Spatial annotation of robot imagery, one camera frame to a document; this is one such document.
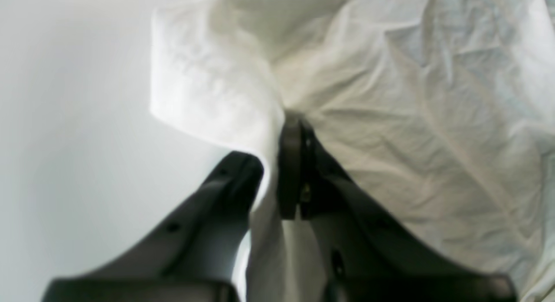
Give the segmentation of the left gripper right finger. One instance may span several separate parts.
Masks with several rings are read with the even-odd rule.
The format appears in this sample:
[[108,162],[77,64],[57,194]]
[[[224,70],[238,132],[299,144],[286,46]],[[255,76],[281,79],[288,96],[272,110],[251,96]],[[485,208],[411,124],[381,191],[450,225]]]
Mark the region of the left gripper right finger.
[[481,273],[418,240],[366,194],[300,114],[279,139],[280,216],[299,215],[317,240],[327,283],[323,302],[515,302],[509,276]]

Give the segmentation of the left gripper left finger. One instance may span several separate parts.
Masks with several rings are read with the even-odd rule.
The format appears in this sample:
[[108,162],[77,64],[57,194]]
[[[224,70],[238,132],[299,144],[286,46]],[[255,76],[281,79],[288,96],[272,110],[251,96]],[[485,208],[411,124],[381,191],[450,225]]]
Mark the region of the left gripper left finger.
[[53,280],[44,302],[238,302],[232,275],[262,178],[231,152],[143,240],[82,276]]

